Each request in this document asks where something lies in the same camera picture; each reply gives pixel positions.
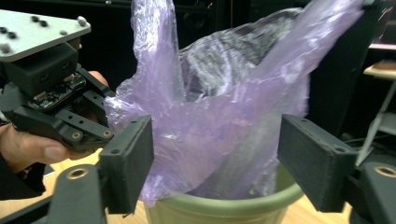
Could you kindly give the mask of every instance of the plastic bag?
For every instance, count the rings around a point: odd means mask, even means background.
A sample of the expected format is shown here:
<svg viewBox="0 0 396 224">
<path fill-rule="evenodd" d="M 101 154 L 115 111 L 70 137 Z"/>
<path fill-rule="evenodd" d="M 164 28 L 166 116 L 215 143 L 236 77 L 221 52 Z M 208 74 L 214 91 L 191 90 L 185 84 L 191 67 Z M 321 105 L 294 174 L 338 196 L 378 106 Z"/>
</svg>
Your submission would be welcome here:
<svg viewBox="0 0 396 224">
<path fill-rule="evenodd" d="M 281 114 L 306 113 L 308 74 L 356 21 L 361 5 L 361 0 L 313 1 L 283 38 L 259 54 L 265 57 L 257 66 L 233 69 L 227 60 L 188 65 L 186 55 L 205 56 L 206 48 L 190 46 L 179 53 L 172 1 L 135 0 L 137 71 L 118 87 L 116 97 L 105 100 L 105 110 L 115 133 L 130 119 L 152 116 L 155 160 L 141 200 L 152 206 L 192 190 L 228 199 L 271 193 Z M 216 38 L 211 41 L 210 47 L 222 46 Z M 219 52 L 222 59 L 230 56 L 228 50 Z M 236 75 L 239 69 L 247 73 Z M 218 192 L 220 186 L 225 190 Z"/>
</svg>

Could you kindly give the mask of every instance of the wooden tabletop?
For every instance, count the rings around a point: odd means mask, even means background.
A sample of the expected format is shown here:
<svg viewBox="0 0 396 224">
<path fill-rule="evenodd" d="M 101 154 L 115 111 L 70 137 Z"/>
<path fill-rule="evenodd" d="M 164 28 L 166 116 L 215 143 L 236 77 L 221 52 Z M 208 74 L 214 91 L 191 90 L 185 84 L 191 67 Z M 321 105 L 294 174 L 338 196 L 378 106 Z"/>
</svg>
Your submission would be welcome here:
<svg viewBox="0 0 396 224">
<path fill-rule="evenodd" d="M 44 183 L 47 187 L 47 191 L 38 198 L 26 199 L 26 200 L 10 200 L 0 202 L 0 218 L 12 214 L 23 207 L 42 200 L 51 195 L 53 186 L 55 185 L 56 177 L 63 170 L 70 166 L 78 164 L 94 164 L 97 161 L 98 152 L 78 161 L 63 161 L 57 164 L 51 165 L 54 172 L 44 178 Z M 315 210 L 311 202 L 304 196 L 296 203 L 292 204 L 283 220 L 283 224 L 347 224 L 350 213 L 350 206 L 347 204 L 344 213 L 331 213 L 323 214 Z M 110 224 L 122 224 L 122 223 L 133 223 L 133 224 L 147 224 L 146 213 L 142 202 L 137 203 L 137 207 L 134 215 L 128 217 L 122 217 L 122 215 L 108 215 L 107 221 Z"/>
</svg>

